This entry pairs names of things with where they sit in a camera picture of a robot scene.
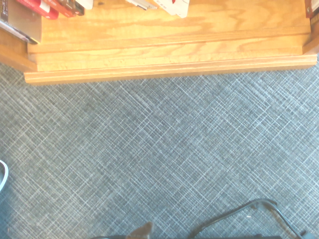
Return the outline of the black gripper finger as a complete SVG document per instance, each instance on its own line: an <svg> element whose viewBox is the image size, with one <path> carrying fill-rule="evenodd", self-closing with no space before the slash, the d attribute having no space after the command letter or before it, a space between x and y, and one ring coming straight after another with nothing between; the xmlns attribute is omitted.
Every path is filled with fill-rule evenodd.
<svg viewBox="0 0 319 239"><path fill-rule="evenodd" d="M153 234L153 222L147 222L126 236L126 239L150 239Z"/></svg>

